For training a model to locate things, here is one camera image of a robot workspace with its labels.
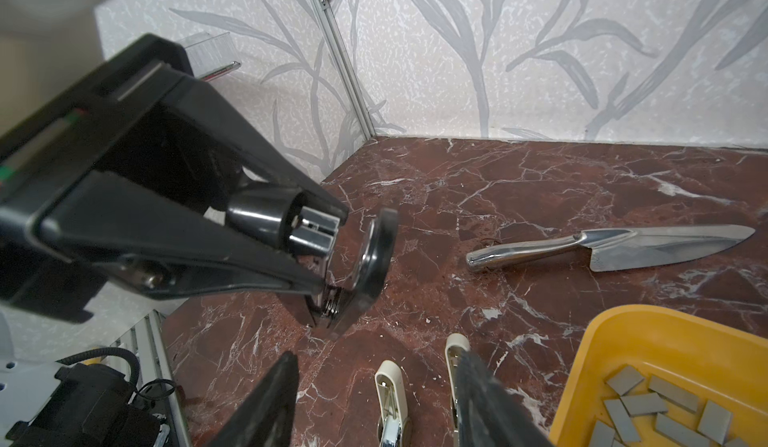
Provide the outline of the small beige stapler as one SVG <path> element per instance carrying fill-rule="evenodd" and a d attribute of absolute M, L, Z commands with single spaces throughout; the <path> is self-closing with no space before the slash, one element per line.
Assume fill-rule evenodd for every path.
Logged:
<path fill-rule="evenodd" d="M 470 351 L 470 343 L 466 336 L 460 333 L 452 333 L 446 339 L 444 348 L 445 362 L 448 369 L 448 378 L 451 392 L 451 412 L 453 420 L 453 446 L 460 446 L 459 416 L 457 400 L 457 369 L 460 356 L 463 352 Z"/>
<path fill-rule="evenodd" d="M 374 375 L 374 382 L 379 405 L 379 445 L 409 446 L 411 422 L 400 366 L 391 360 L 384 360 Z"/>

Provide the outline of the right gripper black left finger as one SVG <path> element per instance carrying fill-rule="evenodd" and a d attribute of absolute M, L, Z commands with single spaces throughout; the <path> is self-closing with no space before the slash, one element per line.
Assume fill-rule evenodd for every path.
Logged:
<path fill-rule="evenodd" d="M 288 447 L 298 385 L 297 356 L 285 351 L 208 446 Z"/>

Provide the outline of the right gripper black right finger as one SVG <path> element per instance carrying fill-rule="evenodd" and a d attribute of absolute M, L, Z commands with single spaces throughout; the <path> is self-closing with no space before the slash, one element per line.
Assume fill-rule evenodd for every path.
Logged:
<path fill-rule="evenodd" d="M 461 354 L 456 387 L 460 446 L 552 446 L 475 353 Z"/>

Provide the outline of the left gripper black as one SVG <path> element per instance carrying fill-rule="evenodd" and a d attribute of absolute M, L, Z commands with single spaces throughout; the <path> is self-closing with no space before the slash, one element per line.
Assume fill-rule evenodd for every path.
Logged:
<path fill-rule="evenodd" d="M 184 49 L 144 36 L 2 141 L 4 304 L 81 324 L 107 282 L 154 299 L 323 290 L 290 255 L 206 218 L 247 168 L 166 112 L 185 77 Z"/>

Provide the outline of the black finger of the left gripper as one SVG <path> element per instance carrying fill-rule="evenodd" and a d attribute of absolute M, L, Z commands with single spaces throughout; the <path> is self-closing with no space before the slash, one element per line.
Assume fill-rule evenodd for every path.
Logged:
<path fill-rule="evenodd" d="M 244 167 L 271 183 L 296 187 L 308 195 L 309 207 L 348 219 L 349 208 L 286 160 L 211 85 L 183 78 L 161 101 L 166 112 L 231 153 Z"/>

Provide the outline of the yellow plastic tray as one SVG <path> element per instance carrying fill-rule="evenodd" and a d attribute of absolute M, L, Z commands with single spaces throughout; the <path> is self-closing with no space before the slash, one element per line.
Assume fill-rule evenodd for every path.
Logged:
<path fill-rule="evenodd" d="M 767 341 L 675 310 L 588 325 L 550 435 L 556 446 L 764 446 Z"/>

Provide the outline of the black stapler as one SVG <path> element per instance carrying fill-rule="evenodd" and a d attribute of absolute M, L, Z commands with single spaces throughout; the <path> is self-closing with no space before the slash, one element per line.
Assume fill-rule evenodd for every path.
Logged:
<path fill-rule="evenodd" d="M 230 198 L 225 222 L 255 240 L 289 254 L 319 275 L 323 290 L 303 296 L 281 294 L 297 321 L 316 327 L 329 340 L 340 339 L 378 300 L 394 253 L 399 213 L 383 208 L 368 224 L 359 259 L 345 288 L 331 279 L 330 268 L 342 219 L 327 207 L 313 206 L 299 188 L 259 183 Z"/>

